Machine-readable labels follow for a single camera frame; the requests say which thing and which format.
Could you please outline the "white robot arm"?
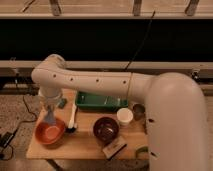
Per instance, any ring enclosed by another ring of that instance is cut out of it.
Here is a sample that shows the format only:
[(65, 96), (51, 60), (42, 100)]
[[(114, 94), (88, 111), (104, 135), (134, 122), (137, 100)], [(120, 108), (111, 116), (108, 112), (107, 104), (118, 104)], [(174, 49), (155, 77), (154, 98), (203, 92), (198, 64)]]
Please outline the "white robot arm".
[(45, 101), (72, 89), (143, 104), (150, 171), (210, 171), (205, 97), (189, 76), (71, 71), (63, 57), (51, 54), (33, 69), (31, 78)]

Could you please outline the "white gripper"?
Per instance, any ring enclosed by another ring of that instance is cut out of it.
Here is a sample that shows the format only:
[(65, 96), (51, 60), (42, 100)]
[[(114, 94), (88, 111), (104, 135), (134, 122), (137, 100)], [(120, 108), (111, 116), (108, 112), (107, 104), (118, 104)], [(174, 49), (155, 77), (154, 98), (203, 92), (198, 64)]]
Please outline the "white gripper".
[(53, 113), (56, 105), (63, 97), (63, 93), (59, 88), (40, 87), (38, 96), (44, 109), (47, 112)]

